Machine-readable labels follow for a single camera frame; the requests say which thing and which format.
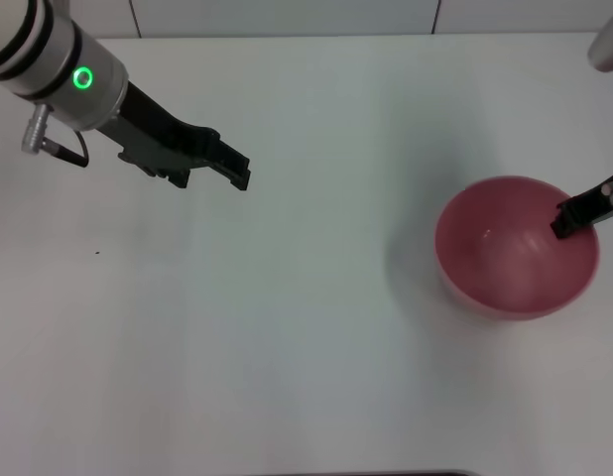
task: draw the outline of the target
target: black cable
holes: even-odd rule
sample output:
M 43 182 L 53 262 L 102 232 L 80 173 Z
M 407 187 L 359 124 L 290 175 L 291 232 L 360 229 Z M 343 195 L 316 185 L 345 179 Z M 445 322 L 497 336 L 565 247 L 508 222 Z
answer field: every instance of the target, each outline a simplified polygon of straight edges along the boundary
M 81 146 L 81 150 L 83 151 L 84 158 L 86 159 L 86 163 L 90 162 L 90 156 L 88 155 L 88 146 L 86 145 L 86 141 L 84 141 L 84 136 L 81 135 L 79 131 L 72 131 L 77 136 L 77 140 L 79 141 L 79 145 Z

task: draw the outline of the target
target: white wall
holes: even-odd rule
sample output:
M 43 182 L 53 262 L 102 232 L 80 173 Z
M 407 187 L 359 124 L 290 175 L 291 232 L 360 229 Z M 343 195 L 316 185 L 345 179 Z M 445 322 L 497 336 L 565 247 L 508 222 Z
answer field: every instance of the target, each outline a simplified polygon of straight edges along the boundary
M 437 0 L 134 0 L 145 37 L 422 34 Z
M 128 0 L 70 0 L 70 15 L 97 38 L 137 38 Z
M 137 37 L 130 0 L 70 1 L 99 38 Z M 428 34 L 438 0 L 133 0 L 143 37 Z M 437 33 L 597 31 L 613 0 L 442 0 Z
M 613 0 L 443 0 L 437 33 L 594 32 Z

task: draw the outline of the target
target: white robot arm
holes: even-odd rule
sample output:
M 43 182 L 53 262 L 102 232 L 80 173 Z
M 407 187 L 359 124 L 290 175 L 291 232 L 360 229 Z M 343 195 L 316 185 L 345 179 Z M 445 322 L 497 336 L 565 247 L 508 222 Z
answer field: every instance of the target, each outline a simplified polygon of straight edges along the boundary
M 0 83 L 35 104 L 23 150 L 43 150 L 85 167 L 45 137 L 53 115 L 74 131 L 96 129 L 123 147 L 119 158 L 185 188 L 190 170 L 209 167 L 244 190 L 249 159 L 213 129 L 174 118 L 129 81 L 123 63 L 50 0 L 0 0 Z

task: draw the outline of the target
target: white tabletop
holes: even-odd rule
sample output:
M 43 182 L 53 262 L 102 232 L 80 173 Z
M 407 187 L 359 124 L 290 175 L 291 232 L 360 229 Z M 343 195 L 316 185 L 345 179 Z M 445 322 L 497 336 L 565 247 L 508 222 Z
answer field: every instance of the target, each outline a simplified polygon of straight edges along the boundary
M 474 180 L 613 174 L 590 41 L 106 42 L 251 158 L 246 192 L 97 133 L 86 171 L 25 156 L 0 88 L 0 475 L 612 476 L 613 220 L 591 289 L 530 323 L 450 303 L 431 249 Z

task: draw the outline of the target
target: red bowl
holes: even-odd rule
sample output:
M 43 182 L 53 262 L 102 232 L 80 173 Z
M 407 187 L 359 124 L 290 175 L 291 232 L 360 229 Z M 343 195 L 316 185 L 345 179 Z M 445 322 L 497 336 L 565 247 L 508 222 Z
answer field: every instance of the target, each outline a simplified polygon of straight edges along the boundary
M 434 234 L 447 287 L 466 306 L 503 320 L 542 317 L 578 298 L 595 276 L 599 245 L 592 227 L 555 238 L 550 224 L 568 198 L 524 177 L 490 178 L 459 193 Z

